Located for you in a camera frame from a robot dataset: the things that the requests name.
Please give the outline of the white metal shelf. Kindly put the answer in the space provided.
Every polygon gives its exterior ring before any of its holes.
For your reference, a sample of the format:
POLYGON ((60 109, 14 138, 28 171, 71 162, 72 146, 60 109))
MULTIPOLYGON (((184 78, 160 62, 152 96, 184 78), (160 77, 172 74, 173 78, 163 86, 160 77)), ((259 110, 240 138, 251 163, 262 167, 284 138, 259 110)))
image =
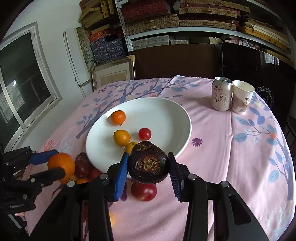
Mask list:
POLYGON ((255 35, 250 35, 248 33, 243 33, 240 31, 234 31, 230 29, 225 28, 215 28, 213 25, 210 25, 209 23, 201 23, 200 25, 193 25, 190 23, 189 20, 179 20, 179 23, 177 26, 169 25, 167 28, 149 28, 147 31, 136 33, 136 34, 128 34, 127 29, 125 27, 125 21, 122 16, 121 8, 124 4, 126 4, 128 1, 115 1, 116 9, 119 15, 120 23, 122 25, 123 33, 125 42, 127 45, 127 49, 129 52, 133 51, 133 45, 132 41, 138 40, 144 37, 151 37, 155 35, 163 35, 167 33, 176 33, 176 32, 207 32, 207 33, 215 33, 215 34, 222 34, 222 35, 229 35, 234 36, 242 39, 246 39, 249 41, 253 41, 257 44, 263 45, 265 48, 270 48, 272 51, 282 54, 283 56, 290 57, 291 50, 287 49, 285 50, 284 47, 280 47, 279 44, 274 44, 270 38, 262 39, 255 35))

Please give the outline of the black monitor screen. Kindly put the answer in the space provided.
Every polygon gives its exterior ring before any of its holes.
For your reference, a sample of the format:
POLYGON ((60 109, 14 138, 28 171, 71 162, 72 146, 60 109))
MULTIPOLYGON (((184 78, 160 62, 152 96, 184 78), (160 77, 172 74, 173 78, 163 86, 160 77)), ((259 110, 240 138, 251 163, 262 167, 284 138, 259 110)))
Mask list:
POLYGON ((273 93, 295 91, 295 68, 281 59, 229 42, 222 43, 222 73, 231 80, 242 80, 255 89, 267 87, 273 93))

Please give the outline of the small orange tangerine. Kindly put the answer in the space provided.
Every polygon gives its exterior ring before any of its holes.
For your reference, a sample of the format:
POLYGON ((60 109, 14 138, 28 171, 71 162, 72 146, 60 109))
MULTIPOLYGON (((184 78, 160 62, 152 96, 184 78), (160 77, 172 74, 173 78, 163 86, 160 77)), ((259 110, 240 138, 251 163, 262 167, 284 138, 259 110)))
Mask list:
POLYGON ((126 114, 122 110, 117 110, 111 114, 110 120, 114 125, 121 126, 126 120, 126 114))

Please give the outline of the yellow orange kumquat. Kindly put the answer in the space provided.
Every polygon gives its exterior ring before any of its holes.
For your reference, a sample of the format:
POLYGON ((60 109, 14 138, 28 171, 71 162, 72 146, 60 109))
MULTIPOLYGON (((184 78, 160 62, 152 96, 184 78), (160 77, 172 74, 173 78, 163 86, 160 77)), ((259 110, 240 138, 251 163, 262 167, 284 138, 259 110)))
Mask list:
POLYGON ((130 143, 130 134, 128 131, 125 130, 116 130, 113 133, 113 140, 115 144, 119 147, 124 147, 130 143))

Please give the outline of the white paper cup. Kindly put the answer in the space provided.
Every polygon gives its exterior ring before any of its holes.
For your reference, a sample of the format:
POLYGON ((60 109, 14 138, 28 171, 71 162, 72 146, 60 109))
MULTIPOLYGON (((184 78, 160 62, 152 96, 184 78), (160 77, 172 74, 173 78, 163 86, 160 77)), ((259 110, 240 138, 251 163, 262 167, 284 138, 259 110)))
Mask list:
POLYGON ((255 89, 252 85, 241 80, 232 82, 231 108, 237 114, 244 114, 251 102, 255 89))

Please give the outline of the framed picture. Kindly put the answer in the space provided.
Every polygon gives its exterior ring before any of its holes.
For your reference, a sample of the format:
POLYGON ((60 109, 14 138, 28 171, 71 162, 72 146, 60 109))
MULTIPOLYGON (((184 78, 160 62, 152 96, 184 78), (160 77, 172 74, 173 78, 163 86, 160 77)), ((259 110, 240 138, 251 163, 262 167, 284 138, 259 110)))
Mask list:
POLYGON ((93 90, 118 81, 135 80, 134 56, 105 63, 91 70, 93 90))

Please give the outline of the red cherry tomato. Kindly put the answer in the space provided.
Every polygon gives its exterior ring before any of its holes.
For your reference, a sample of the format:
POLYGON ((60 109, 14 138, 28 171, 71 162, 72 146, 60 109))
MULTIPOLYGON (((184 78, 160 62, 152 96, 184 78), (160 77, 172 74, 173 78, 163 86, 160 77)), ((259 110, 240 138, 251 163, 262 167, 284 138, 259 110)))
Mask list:
POLYGON ((147 141, 152 137, 152 132, 148 128, 141 128, 138 132, 138 137, 143 141, 147 141))

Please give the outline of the white board panel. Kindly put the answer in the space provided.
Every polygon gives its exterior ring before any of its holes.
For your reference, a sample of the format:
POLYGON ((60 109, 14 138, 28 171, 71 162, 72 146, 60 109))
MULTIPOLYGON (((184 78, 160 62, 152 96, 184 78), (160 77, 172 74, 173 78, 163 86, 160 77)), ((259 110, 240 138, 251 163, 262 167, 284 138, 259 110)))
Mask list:
POLYGON ((64 30, 63 39, 74 80, 82 96, 86 98, 93 92, 92 80, 84 60, 77 29, 69 28, 64 30))

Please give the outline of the white round plate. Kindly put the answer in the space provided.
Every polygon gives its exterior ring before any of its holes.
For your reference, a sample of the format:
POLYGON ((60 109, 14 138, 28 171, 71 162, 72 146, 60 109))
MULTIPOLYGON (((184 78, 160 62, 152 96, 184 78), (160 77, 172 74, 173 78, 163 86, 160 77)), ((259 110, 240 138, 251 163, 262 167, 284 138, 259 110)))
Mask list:
POLYGON ((166 154, 173 152, 180 156, 189 143, 192 122, 187 111, 178 103, 158 97, 129 100, 107 111, 91 127, 86 138, 86 154, 95 168, 106 172, 110 165, 120 161, 124 152, 113 140, 116 130, 128 131, 131 140, 140 142, 138 132, 148 128, 152 132, 149 139, 166 154), (122 110, 126 120, 121 126, 114 125, 110 116, 122 110))

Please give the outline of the pink beverage can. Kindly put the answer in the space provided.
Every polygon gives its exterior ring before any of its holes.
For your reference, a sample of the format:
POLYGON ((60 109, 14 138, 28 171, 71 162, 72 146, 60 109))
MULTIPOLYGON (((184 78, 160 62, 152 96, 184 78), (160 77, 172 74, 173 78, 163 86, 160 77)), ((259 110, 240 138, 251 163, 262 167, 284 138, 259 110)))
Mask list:
POLYGON ((212 82, 211 106, 218 111, 227 111, 232 97, 232 81, 226 77, 215 77, 212 82))

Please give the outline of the large orange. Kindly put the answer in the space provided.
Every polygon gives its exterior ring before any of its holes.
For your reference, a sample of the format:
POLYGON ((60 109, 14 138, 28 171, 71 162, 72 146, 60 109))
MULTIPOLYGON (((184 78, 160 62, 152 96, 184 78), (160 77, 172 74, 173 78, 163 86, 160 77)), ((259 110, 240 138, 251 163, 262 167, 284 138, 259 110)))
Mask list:
POLYGON ((48 170, 53 168, 63 168, 65 171, 65 177, 59 181, 66 185, 70 178, 74 175, 75 172, 75 162, 73 158, 67 153, 58 153, 49 158, 47 163, 48 170))

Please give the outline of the pink floral tablecloth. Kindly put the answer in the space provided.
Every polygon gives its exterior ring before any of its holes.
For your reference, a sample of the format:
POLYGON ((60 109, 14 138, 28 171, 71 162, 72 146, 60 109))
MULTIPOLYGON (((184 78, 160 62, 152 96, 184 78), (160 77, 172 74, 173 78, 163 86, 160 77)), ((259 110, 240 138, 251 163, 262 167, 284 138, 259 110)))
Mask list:
MULTIPOLYGON (((254 93, 245 115, 211 108, 213 79, 155 78, 105 85, 81 106, 46 141, 30 144, 38 152, 57 149, 74 159, 85 151, 91 121, 112 107, 142 97, 173 100, 188 112, 192 135, 177 158, 205 181, 227 180, 256 216, 269 240, 278 240, 295 214, 295 171, 276 117, 254 93)), ((187 203, 178 202, 170 178, 157 184, 151 201, 139 201, 127 181, 123 200, 111 207, 116 225, 114 240, 182 240, 187 203)))

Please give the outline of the window frame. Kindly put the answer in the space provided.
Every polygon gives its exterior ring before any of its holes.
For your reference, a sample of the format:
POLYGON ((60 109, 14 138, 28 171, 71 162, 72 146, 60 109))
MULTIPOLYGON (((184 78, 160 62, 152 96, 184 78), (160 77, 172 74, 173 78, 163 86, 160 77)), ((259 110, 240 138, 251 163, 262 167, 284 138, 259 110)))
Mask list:
POLYGON ((42 48, 38 24, 1 42, 1 144, 10 151, 61 100, 42 48))

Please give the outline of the dark purple passion fruit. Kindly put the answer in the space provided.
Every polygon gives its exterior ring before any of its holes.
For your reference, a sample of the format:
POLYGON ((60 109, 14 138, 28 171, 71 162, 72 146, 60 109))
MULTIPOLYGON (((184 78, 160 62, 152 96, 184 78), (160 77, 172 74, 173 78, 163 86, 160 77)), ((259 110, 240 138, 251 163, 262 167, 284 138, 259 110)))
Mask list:
POLYGON ((169 173, 168 156, 163 150, 149 141, 136 144, 127 161, 130 177, 143 184, 156 184, 169 173))

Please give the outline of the dark brown cabinet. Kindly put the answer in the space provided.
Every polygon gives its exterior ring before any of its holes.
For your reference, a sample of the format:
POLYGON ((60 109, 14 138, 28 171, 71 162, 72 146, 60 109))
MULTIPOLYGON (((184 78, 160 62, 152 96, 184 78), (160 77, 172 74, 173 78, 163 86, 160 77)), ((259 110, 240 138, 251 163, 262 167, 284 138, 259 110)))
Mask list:
POLYGON ((135 50, 137 79, 176 75, 214 78, 222 76, 222 50, 212 44, 163 45, 135 50))

